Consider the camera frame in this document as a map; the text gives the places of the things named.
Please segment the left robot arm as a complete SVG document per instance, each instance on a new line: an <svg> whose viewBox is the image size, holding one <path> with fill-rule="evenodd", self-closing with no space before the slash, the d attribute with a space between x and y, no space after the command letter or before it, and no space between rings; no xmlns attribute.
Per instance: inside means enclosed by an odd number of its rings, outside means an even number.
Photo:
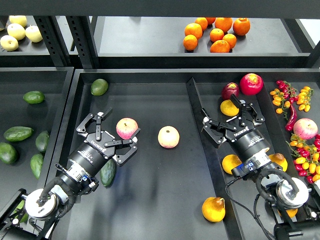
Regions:
<svg viewBox="0 0 320 240"><path fill-rule="evenodd" d="M129 139L116 140L101 129L102 121L112 112L89 113L76 131L83 143L68 157L70 167L55 167L61 174L44 188L27 193L20 189L0 212L2 240L49 240L59 220L99 186L97 173L109 161L122 166L138 150L137 128Z"/></svg>

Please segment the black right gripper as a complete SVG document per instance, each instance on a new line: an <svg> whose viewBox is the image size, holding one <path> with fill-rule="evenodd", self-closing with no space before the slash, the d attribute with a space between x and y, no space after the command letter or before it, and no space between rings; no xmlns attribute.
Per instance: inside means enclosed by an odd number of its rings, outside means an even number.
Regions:
<svg viewBox="0 0 320 240"><path fill-rule="evenodd" d="M235 94L230 96L231 102L239 109L239 125L213 120L202 108L202 129L215 148L228 143L240 160L265 160L270 144L255 126L260 126L265 117L258 105L246 103Z"/></svg>

